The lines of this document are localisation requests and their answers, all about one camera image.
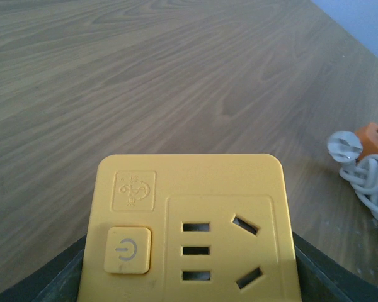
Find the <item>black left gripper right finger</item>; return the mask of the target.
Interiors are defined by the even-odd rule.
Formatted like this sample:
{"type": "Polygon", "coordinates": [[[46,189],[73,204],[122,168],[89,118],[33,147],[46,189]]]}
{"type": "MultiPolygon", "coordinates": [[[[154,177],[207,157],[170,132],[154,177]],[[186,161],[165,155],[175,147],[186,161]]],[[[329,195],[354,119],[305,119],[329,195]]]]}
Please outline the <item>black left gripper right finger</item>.
{"type": "Polygon", "coordinates": [[[293,234],[303,301],[378,301],[378,287],[351,273],[293,234]]]}

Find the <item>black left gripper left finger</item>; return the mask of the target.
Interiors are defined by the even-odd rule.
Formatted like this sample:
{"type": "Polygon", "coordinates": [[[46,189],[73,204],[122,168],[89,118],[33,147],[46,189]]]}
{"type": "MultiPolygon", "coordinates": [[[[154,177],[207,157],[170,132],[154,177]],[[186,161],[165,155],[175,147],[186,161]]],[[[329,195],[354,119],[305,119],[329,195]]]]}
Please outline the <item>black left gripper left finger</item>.
{"type": "Polygon", "coordinates": [[[0,293],[0,301],[76,301],[86,236],[0,293]]]}

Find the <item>yellow cube socket adapter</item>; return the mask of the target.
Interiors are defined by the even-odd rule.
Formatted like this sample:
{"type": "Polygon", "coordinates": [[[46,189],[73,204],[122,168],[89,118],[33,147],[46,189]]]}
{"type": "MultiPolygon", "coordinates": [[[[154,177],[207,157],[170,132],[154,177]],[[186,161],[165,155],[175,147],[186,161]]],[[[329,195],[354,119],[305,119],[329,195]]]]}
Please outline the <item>yellow cube socket adapter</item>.
{"type": "Polygon", "coordinates": [[[79,301],[300,301],[284,174],[268,154],[111,155],[79,301]]]}

